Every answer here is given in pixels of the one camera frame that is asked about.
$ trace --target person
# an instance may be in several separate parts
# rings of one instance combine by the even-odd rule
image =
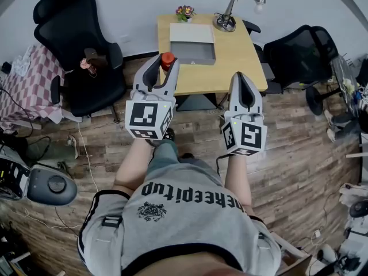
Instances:
[[[351,112],[333,116],[327,109],[324,111],[324,115],[330,126],[327,129],[327,136],[332,142],[343,139],[350,134],[368,133],[368,114],[365,110],[360,110],[358,117],[354,117]],[[345,124],[346,122],[348,124],[343,129],[337,132],[333,130],[335,125]]]
[[[225,184],[204,161],[178,158],[168,128],[154,150],[135,139],[111,190],[99,191],[78,236],[95,275],[275,275],[278,244],[252,210],[245,156]]]

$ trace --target white wall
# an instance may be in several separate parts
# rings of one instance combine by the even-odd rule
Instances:
[[[16,0],[0,17],[0,63],[23,54],[35,41],[33,7],[39,0]],[[355,0],[368,17],[368,0]],[[229,0],[97,0],[102,33],[118,42],[124,56],[157,51],[156,16],[173,13],[178,5],[191,5],[198,13],[223,12]],[[368,32],[340,0],[267,0],[261,15],[252,0],[238,0],[233,14],[260,26],[252,39],[266,43],[303,24],[329,31],[341,54],[355,58],[368,52]],[[128,35],[124,43],[121,36]]]

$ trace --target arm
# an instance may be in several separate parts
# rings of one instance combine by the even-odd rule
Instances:
[[[134,139],[116,174],[113,189],[130,196],[143,183],[150,163],[152,147],[144,139]]]
[[[248,215],[254,216],[252,195],[247,175],[247,158],[241,155],[229,157],[225,188],[237,196]]]

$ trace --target white device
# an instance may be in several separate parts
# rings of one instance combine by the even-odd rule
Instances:
[[[267,126],[263,125],[262,96],[243,73],[232,77],[229,110],[221,130],[229,154],[253,155],[264,151]]]
[[[133,138],[161,140],[173,119],[179,60],[174,59],[162,85],[155,85],[162,54],[148,60],[135,74],[126,103],[125,127]]]

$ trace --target cable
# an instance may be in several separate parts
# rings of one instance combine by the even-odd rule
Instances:
[[[218,158],[216,158],[216,167],[217,167],[217,175],[220,176],[220,167],[219,167],[219,159],[224,159],[224,158],[228,158],[229,156],[231,156],[232,154],[225,154],[225,155],[221,155]]]
[[[27,111],[21,105],[19,105],[18,103],[16,103],[16,101],[13,99],[13,97],[10,95],[10,93],[8,91],[4,90],[3,88],[0,88],[0,91],[4,91],[10,97],[10,99],[15,103],[15,105],[17,105],[18,107],[20,107],[25,112],[25,114],[26,114],[26,116],[28,118],[28,121],[30,123],[30,127],[32,128],[31,131],[30,131],[30,134],[28,134],[27,136],[25,136],[25,138],[30,137],[32,135],[32,133],[33,133],[33,124],[32,124],[32,121],[30,120],[30,117],[29,117]]]
[[[31,217],[30,215],[29,215],[29,212],[28,212],[28,210],[25,208],[24,209],[24,213],[25,213],[25,216],[23,216],[23,215],[21,215],[21,214],[18,214],[18,213],[16,213],[15,211],[13,211],[12,209],[10,209],[14,214],[17,214],[17,215],[19,215],[19,216],[21,216],[22,218],[27,218],[27,217],[29,217],[30,219],[32,219],[32,220],[34,220],[34,221],[37,221],[37,222],[40,222],[41,224],[44,224],[47,228],[49,228],[49,229],[53,229],[53,228],[60,228],[60,229],[74,229],[74,228],[77,228],[77,227],[81,227],[82,225],[77,225],[77,226],[74,226],[74,227],[68,227],[68,226],[66,226],[65,225],[65,223],[63,222],[63,220],[62,219],[60,219],[62,222],[63,222],[63,224],[66,226],[66,227],[60,227],[60,226],[49,226],[49,225],[47,225],[45,222],[42,222],[42,221],[40,221],[39,219],[36,219],[36,218],[33,218],[33,217]]]
[[[79,134],[80,134],[80,136],[81,136],[81,138],[82,138],[83,146],[85,147],[85,151],[86,151],[86,155],[87,155],[87,160],[88,160],[88,165],[89,165],[89,167],[90,167],[90,174],[91,174],[91,177],[92,177],[92,180],[93,180],[93,184],[94,184],[94,186],[96,186],[96,190],[97,190],[97,192],[98,192],[98,187],[97,187],[96,182],[94,181],[93,174],[92,174],[91,163],[90,163],[90,158],[88,157],[88,152],[87,152],[87,148],[86,148],[86,143],[85,143],[85,140],[84,140],[84,138],[83,138],[83,136],[82,136],[81,129],[80,129],[80,126],[79,126],[79,123],[78,123],[78,131],[79,131]]]
[[[62,220],[62,218],[60,218],[59,214],[58,214],[58,210],[55,207],[55,212],[59,218],[59,220],[64,224],[65,227],[67,227],[71,232],[73,232],[75,234],[76,237],[78,237],[78,234],[74,232],[74,230],[72,228],[70,228],[67,224],[64,223],[64,221]]]
[[[350,186],[350,185],[347,185],[347,186],[345,186],[345,188],[355,188],[355,189],[360,189],[360,190],[366,190],[366,191],[368,191],[368,189],[366,189],[366,188],[360,188],[360,187],[355,187],[355,186]]]
[[[291,245],[293,245],[293,242],[300,242],[304,239],[310,239],[309,237],[303,237],[302,239],[294,239],[292,242],[290,242]]]
[[[216,14],[218,14],[217,24],[218,24],[218,25],[220,25],[220,26],[222,26],[222,27],[223,27],[223,29],[224,29],[226,32],[228,32],[228,33],[232,33],[232,32],[234,32],[234,31],[235,31],[235,29],[236,29],[236,24],[234,24],[234,30],[227,30],[227,29],[226,29],[226,27],[228,26],[228,22],[226,22],[226,23],[224,23],[224,22],[223,22],[223,19],[224,19],[225,15],[223,15],[222,13],[218,13],[218,12],[215,12],[214,14],[215,14],[215,15],[216,15]]]
[[[41,154],[41,156],[40,156],[39,158],[36,158],[36,159],[31,159],[31,158],[29,158],[31,161],[33,161],[33,162],[38,162],[41,158],[43,158],[43,157],[45,156],[46,152],[47,152],[47,151],[48,151],[48,149],[50,148],[51,138],[50,138],[49,136],[44,136],[44,137],[42,137],[42,138],[39,138],[37,141],[35,141],[35,142],[32,142],[32,143],[29,143],[29,144],[28,144],[28,146],[30,146],[30,145],[32,145],[32,144],[36,144],[37,142],[39,142],[39,141],[41,141],[41,140],[43,140],[43,139],[46,139],[46,138],[48,138],[48,144],[47,144],[47,146],[45,147],[44,152]]]
[[[312,266],[318,261],[318,259],[316,259],[310,266],[309,266],[309,276],[311,276],[311,268]]]
[[[147,94],[145,91],[142,90],[131,90],[131,99],[133,99],[134,94],[136,94],[137,92],[139,92],[141,95],[143,95],[143,99],[142,100],[146,100],[146,101],[165,101],[165,99],[163,99],[161,96],[158,96],[156,94]],[[150,96],[155,96],[157,99],[155,100],[149,100],[148,97]]]
[[[327,204],[327,201],[328,201],[328,199],[330,198],[330,196],[331,195],[333,195],[333,194],[335,194],[336,192],[338,192],[339,190],[340,190],[340,188],[337,190],[337,191],[335,191],[335,192],[333,192],[333,193],[330,193],[330,195],[326,198],[326,201],[324,202],[324,205],[323,205],[323,211],[324,211],[324,214],[325,214],[325,223],[324,223],[324,226],[322,225],[320,228],[319,228],[319,230],[321,230],[321,228],[325,228],[326,226],[327,226],[327,211],[326,211],[326,204]]]

